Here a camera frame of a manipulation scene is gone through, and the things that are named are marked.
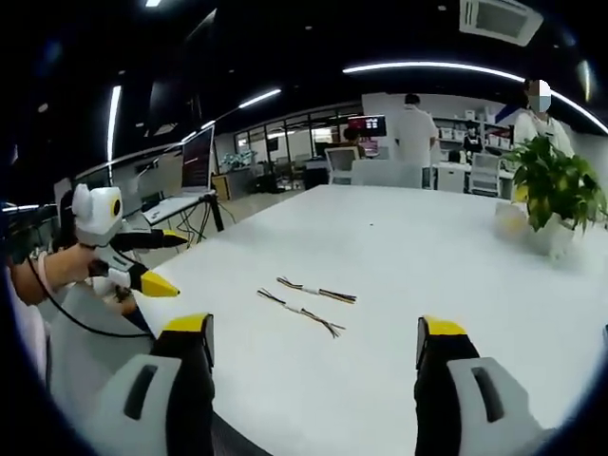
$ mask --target computer monitor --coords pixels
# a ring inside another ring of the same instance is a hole
[[[204,192],[211,184],[211,147],[214,127],[200,132],[183,146],[181,185],[189,192]]]
[[[349,117],[349,127],[357,130],[362,138],[387,136],[387,121],[384,116]]]
[[[278,138],[271,138],[266,143],[269,152],[276,152],[278,150]]]

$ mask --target office chair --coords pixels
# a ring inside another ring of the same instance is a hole
[[[359,161],[356,147],[331,147],[325,149],[330,167],[330,184],[352,182],[352,164]]]
[[[493,198],[500,195],[500,161],[500,157],[493,155],[473,154],[473,165],[468,184],[470,193]]]
[[[422,188],[422,168],[393,160],[355,161],[352,185]]]

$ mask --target white shirt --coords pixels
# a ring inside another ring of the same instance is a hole
[[[539,135],[548,137],[553,146],[567,157],[574,156],[570,138],[560,122],[552,117],[549,117],[548,121],[542,121],[533,111],[525,110],[515,121],[513,143],[520,144],[526,140],[533,140]]]
[[[413,104],[406,104],[395,126],[395,139],[399,140],[395,159],[423,168],[430,167],[430,139],[438,137],[430,114]]]
[[[8,268],[6,270],[6,277],[17,331],[21,334],[21,340],[25,345],[30,361],[38,371],[40,379],[44,382],[47,376],[47,331],[45,329],[45,320],[36,306],[28,306],[19,299],[12,285]]]

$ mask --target ceiling light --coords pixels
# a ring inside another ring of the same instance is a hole
[[[118,114],[118,101],[121,99],[121,90],[119,85],[112,89],[112,101],[110,102],[110,117],[107,123],[107,161],[111,162],[114,156],[114,130],[116,129],[116,115]]]
[[[196,136],[197,132],[193,131],[192,133],[190,133],[188,136],[186,136],[185,138],[183,138],[181,140],[181,143],[187,143],[189,140],[191,140],[192,138],[194,138]]]
[[[276,88],[275,90],[271,90],[270,92],[266,92],[263,95],[260,95],[259,97],[255,97],[252,100],[249,100],[248,102],[245,102],[243,104],[239,104],[238,107],[240,109],[242,109],[243,107],[247,107],[247,106],[251,106],[257,102],[261,102],[262,100],[265,100],[267,98],[270,98],[272,96],[275,96],[277,94],[281,93],[281,89],[280,88]]]
[[[288,135],[293,135],[294,133],[295,133],[295,132],[294,132],[294,131],[291,131],[291,130],[287,132],[287,134],[288,134]],[[281,137],[283,137],[283,136],[285,136],[285,133],[281,131],[281,132],[279,132],[279,133],[270,133],[270,134],[269,134],[269,135],[266,137],[266,139],[268,139],[268,140],[273,140],[274,138],[281,138]]]
[[[216,121],[209,121],[208,123],[206,123],[205,125],[203,125],[200,129],[201,130],[206,130],[207,128],[209,128],[211,125],[215,124]]]
[[[351,73],[359,73],[364,71],[373,71],[375,69],[391,69],[391,68],[450,68],[450,69],[463,69],[466,71],[474,71],[478,73],[491,74],[493,76],[498,76],[500,78],[509,79],[511,81],[515,81],[518,83],[523,83],[524,78],[521,76],[516,76],[511,73],[506,73],[504,71],[499,71],[497,69],[485,68],[483,66],[474,66],[474,65],[465,65],[465,64],[453,64],[451,62],[392,62],[386,64],[374,64],[374,65],[364,65],[364,66],[352,66],[350,68],[344,68],[342,70],[345,74]],[[604,125],[597,117],[591,114],[589,111],[584,109],[582,106],[574,103],[569,98],[564,97],[559,92],[555,90],[551,90],[551,95],[560,100],[561,102],[566,103],[570,107],[574,108],[588,120],[590,120],[593,124],[595,124],[601,131],[608,135],[608,127]]]

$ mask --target white table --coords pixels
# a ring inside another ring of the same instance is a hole
[[[138,301],[155,334],[180,315],[216,316],[215,411],[271,454],[413,454],[422,314],[462,324],[480,354],[528,390],[540,423],[554,427],[602,357],[608,236],[590,230],[575,245],[578,266],[557,267],[494,237],[496,202],[316,187],[157,268],[179,297]],[[278,276],[358,299],[349,306],[303,294]],[[257,296],[262,287],[347,330],[332,339]]]
[[[215,192],[210,190],[201,193],[182,193],[175,197],[163,199],[159,204],[143,213],[143,216],[154,226],[167,219],[172,218],[180,212],[205,202],[205,197],[214,196]]]

